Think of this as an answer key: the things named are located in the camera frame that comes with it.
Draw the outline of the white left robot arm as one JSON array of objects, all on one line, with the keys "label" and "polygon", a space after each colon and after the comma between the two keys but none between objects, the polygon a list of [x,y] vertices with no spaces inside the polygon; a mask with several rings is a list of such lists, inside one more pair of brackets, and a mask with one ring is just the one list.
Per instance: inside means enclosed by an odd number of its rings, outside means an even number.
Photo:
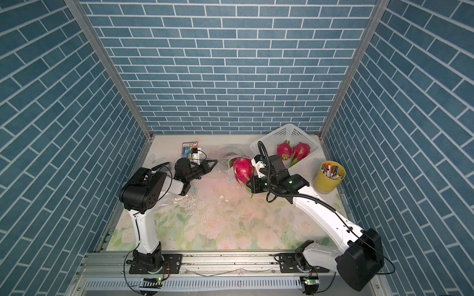
[{"label": "white left robot arm", "polygon": [[128,211],[137,239],[130,265],[131,275],[177,274],[180,271],[181,255],[165,256],[156,234],[154,211],[167,194],[186,196],[191,182],[200,180],[218,164],[217,160],[201,160],[198,164],[181,158],[171,171],[169,162],[153,168],[139,168],[124,185],[119,201]]}]

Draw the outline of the clear zip-top bag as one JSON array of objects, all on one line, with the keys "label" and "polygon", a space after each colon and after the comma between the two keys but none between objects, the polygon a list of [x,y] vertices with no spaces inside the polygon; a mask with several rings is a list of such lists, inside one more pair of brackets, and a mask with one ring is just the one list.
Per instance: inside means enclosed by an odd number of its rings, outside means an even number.
[{"label": "clear zip-top bag", "polygon": [[154,209],[178,205],[187,211],[194,210],[199,200],[199,194],[195,185],[191,183],[188,183],[188,185],[188,191],[185,195],[182,195],[184,189],[186,189],[185,183],[167,176]]}]

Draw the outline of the pink dragon fruit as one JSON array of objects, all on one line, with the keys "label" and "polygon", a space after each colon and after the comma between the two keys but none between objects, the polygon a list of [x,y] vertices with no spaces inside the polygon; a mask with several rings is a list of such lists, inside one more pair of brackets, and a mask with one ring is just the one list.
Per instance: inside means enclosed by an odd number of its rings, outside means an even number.
[{"label": "pink dragon fruit", "polygon": [[299,161],[306,158],[311,152],[310,145],[306,143],[299,143],[293,148],[290,166],[296,165]]},{"label": "pink dragon fruit", "polygon": [[254,167],[251,159],[236,157],[231,160],[231,164],[235,178],[245,186],[254,176]]},{"label": "pink dragon fruit", "polygon": [[276,147],[276,152],[281,160],[290,160],[293,155],[293,148],[290,146],[289,140],[285,140],[283,143],[278,144]]}]

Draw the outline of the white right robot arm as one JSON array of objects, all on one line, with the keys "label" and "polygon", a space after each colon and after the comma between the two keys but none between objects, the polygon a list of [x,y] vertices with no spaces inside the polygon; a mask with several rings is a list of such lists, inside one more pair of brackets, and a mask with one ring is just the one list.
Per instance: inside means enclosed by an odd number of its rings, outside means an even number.
[{"label": "white right robot arm", "polygon": [[381,237],[374,229],[366,231],[344,218],[302,176],[290,175],[279,156],[257,155],[251,164],[257,172],[246,184],[251,192],[285,198],[312,218],[335,243],[334,247],[327,247],[307,240],[295,250],[290,263],[280,258],[282,272],[298,269],[310,273],[324,268],[340,275],[355,291],[361,291],[384,267]]}]

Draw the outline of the zip bag with dragonfruit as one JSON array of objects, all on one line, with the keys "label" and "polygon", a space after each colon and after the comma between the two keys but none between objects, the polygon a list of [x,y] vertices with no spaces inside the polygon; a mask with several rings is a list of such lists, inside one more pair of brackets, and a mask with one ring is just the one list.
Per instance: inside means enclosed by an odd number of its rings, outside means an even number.
[{"label": "zip bag with dragonfruit", "polygon": [[211,146],[207,151],[210,159],[218,160],[218,167],[229,175],[233,175],[232,161],[236,158],[250,159],[250,148],[244,144],[226,144]]}]

